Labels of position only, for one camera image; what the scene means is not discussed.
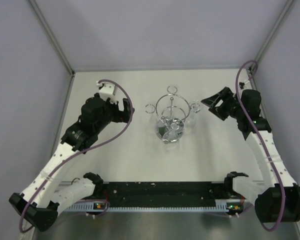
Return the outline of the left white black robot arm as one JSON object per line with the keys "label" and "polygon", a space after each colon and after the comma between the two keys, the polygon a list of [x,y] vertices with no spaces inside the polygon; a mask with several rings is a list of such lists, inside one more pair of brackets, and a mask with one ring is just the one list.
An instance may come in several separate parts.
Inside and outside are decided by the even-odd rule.
{"label": "left white black robot arm", "polygon": [[[25,234],[32,228],[45,232],[71,205],[83,199],[98,199],[103,194],[103,180],[92,172],[85,173],[79,181],[59,192],[56,189],[73,167],[74,158],[113,142],[128,129],[135,109],[129,95],[126,94],[122,101],[123,110],[120,110],[119,103],[112,101],[109,95],[96,93],[88,98],[78,120],[65,131],[38,176],[22,192],[10,196],[8,201],[20,216],[20,233]],[[114,137],[97,144],[99,134],[110,123],[126,125]]]}

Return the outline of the chrome wine glass rack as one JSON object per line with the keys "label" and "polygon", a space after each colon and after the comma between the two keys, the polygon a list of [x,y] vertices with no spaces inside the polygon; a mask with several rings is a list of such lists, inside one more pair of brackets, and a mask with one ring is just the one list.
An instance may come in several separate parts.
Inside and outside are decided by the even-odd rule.
{"label": "chrome wine glass rack", "polygon": [[166,88],[166,94],[159,97],[156,101],[148,102],[144,106],[145,113],[148,114],[150,117],[149,120],[150,128],[154,130],[156,134],[155,126],[159,120],[161,120],[162,118],[169,119],[175,117],[183,120],[184,127],[185,127],[183,133],[184,135],[186,131],[190,131],[191,129],[194,128],[194,127],[187,127],[186,125],[186,119],[188,118],[191,111],[190,110],[191,101],[193,100],[188,100],[182,95],[180,95],[179,88],[176,85],[174,84],[168,85],[168,87]]}

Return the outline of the clear wine glass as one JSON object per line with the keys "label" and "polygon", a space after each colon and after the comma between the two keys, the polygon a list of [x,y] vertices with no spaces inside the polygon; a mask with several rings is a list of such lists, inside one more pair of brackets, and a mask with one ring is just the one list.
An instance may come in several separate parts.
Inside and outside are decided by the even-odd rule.
{"label": "clear wine glass", "polygon": [[190,106],[190,113],[185,123],[187,127],[193,128],[197,122],[197,115],[201,111],[201,105],[198,100],[192,100],[189,103],[189,106]]}
{"label": "clear wine glass", "polygon": [[183,136],[185,123],[177,117],[162,118],[155,125],[156,135],[164,144],[175,144]]}

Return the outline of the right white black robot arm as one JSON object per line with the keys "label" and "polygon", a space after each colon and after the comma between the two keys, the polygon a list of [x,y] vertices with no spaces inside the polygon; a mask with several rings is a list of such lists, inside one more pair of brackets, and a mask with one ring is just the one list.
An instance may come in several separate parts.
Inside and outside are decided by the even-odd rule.
{"label": "right white black robot arm", "polygon": [[248,174],[232,171],[224,179],[223,192],[229,198],[242,195],[253,206],[262,223],[298,222],[300,220],[300,185],[285,167],[273,141],[272,129],[261,116],[261,94],[244,89],[235,95],[225,87],[201,100],[221,120],[232,117],[253,152],[262,181]]}

